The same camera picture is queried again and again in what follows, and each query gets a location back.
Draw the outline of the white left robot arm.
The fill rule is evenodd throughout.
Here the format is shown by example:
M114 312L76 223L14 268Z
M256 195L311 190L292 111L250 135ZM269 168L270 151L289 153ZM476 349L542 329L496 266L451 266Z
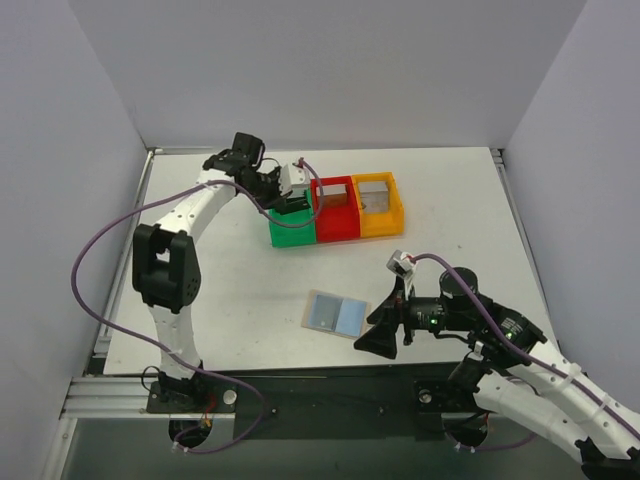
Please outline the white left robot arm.
M261 139L237 133L231 147L204 161L194 187L169 213L152 225L139 224L133 234L132 285L149 308L164 346L160 391L186 412L200 408L206 397L191 315L202 283L197 241L222 208L240 194L262 214L285 215L309 205L294 194L316 179L313 169L299 159L264 172L264 153Z

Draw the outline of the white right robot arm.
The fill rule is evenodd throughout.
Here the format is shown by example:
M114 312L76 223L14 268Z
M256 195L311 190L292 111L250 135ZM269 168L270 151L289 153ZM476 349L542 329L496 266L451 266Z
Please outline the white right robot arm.
M639 476L639 415L598 387L542 330L478 291L476 274L448 267L436 297L419 297L413 272L393 269L389 296L369 315L357 350L393 359L396 332L409 345L416 331L463 341L469 354L447 383L449 402L498 413L575 460L589 479Z

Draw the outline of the grey credit card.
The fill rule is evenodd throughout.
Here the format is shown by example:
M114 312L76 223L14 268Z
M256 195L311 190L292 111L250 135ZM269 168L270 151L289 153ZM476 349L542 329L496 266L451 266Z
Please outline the grey credit card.
M319 330L334 331L342 303L341 298L316 294L311 304L308 326Z

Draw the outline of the beige leather card holder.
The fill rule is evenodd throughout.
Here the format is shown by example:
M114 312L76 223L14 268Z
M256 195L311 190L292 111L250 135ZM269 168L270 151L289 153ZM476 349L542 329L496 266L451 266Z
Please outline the beige leather card holder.
M370 311L371 305L363 300L311 290L301 326L355 340L367 329L366 319Z

